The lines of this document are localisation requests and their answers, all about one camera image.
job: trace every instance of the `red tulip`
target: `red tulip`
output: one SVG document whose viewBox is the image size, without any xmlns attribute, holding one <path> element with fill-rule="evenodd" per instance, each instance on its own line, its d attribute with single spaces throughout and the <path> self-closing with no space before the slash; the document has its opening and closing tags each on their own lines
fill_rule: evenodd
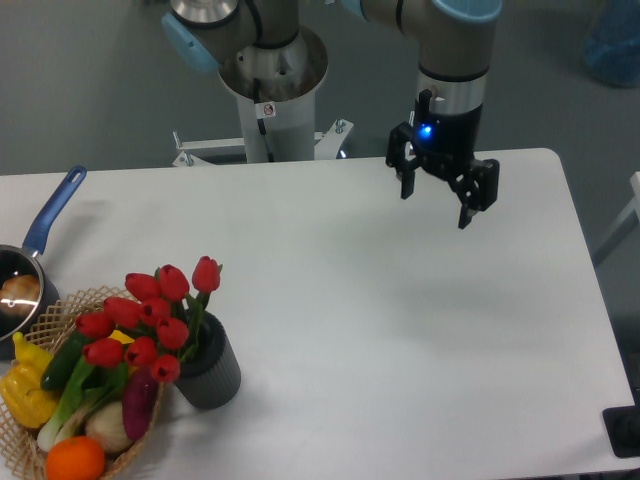
<svg viewBox="0 0 640 480">
<path fill-rule="evenodd" d="M 162 293 L 160 284 L 151 275 L 146 273 L 129 273 L 125 277 L 124 286 L 131 295 L 141 302 L 149 298 L 159 297 Z"/>
<path fill-rule="evenodd" d="M 151 366 L 151 376 L 158 382 L 173 382 L 180 376 L 180 361 L 173 355 L 156 358 Z"/>
<path fill-rule="evenodd" d="M 90 365 L 116 368 L 122 361 L 122 344 L 113 338 L 101 338 L 82 349 L 85 360 Z"/>
<path fill-rule="evenodd" d="M 189 328 L 175 318 L 165 317 L 158 320 L 156 332 L 160 344 L 169 350 L 182 347 L 189 338 Z"/>
<path fill-rule="evenodd" d="M 116 324 L 104 312 L 92 312 L 76 318 L 76 328 L 85 337 L 97 339 L 111 335 Z"/>
<path fill-rule="evenodd" d="M 126 362 L 133 367 L 151 365 L 158 357 L 156 342 L 149 337 L 138 337 L 124 354 Z"/>
<path fill-rule="evenodd" d="M 189 293 L 189 281 L 180 269 L 165 265 L 160 269 L 160 289 L 167 300 L 180 302 Z"/>
<path fill-rule="evenodd" d="M 160 318 L 169 315 L 171 315 L 171 305 L 162 298 L 149 298 L 140 306 L 140 320 L 150 327 L 155 327 Z"/>
<path fill-rule="evenodd" d="M 198 261 L 191 282 L 196 290 L 211 293 L 220 286 L 220 268 L 218 262 L 209 257 L 202 257 Z"/>
<path fill-rule="evenodd" d="M 104 301 L 104 312 L 124 328 L 136 328 L 140 318 L 140 304 L 128 298 L 109 297 Z"/>
</svg>

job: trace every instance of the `cucumber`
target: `cucumber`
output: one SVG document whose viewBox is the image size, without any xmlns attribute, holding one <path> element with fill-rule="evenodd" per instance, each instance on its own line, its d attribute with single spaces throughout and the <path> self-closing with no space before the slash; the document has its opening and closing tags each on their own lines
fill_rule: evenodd
<svg viewBox="0 0 640 480">
<path fill-rule="evenodd" d="M 69 377 L 71 377 L 73 368 L 82 355 L 83 347 L 91 342 L 92 340 L 89 337 L 85 337 L 77 330 L 74 330 L 53 356 L 53 360 L 51 360 L 42 374 L 40 388 L 47 391 L 64 388 Z"/>
</svg>

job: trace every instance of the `black vase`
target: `black vase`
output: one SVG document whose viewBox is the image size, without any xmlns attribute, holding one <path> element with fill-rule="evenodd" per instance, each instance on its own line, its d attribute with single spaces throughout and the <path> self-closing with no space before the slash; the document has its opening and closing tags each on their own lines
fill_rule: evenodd
<svg viewBox="0 0 640 480">
<path fill-rule="evenodd" d="M 174 383 L 194 407 L 221 407 L 240 388 L 240 366 L 224 327 L 209 312 L 204 312 L 198 344 L 195 358 L 181 365 Z"/>
</svg>

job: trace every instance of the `wicker basket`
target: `wicker basket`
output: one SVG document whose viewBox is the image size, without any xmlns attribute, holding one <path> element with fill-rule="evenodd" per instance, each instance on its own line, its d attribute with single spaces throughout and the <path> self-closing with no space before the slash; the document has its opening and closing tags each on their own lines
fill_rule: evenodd
<svg viewBox="0 0 640 480">
<path fill-rule="evenodd" d="M 58 301 L 55 305 L 50 306 L 45 314 L 40 315 L 25 338 L 51 353 L 55 353 L 74 330 L 75 318 L 83 313 L 102 310 L 104 299 L 112 296 L 132 298 L 128 292 L 117 288 L 101 287 L 86 291 L 81 290 L 76 294 L 69 295 L 65 301 Z M 158 418 L 163 391 L 163 384 L 160 384 L 151 424 L 145 436 L 115 460 L 107 460 L 107 469 L 100 477 L 101 479 L 112 478 L 124 470 L 142 450 Z M 15 477 L 24 480 L 45 480 L 47 478 L 45 473 L 46 454 L 38 448 L 33 433 L 13 419 L 1 397 L 0 454 L 6 459 L 6 466 Z"/>
</svg>

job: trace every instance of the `sticker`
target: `sticker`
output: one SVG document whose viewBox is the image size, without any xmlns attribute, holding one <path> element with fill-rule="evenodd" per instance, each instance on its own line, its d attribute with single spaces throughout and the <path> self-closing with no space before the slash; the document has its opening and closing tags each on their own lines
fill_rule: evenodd
<svg viewBox="0 0 640 480">
<path fill-rule="evenodd" d="M 271 118 L 276 116 L 275 102 L 256 103 L 256 118 Z"/>
</svg>

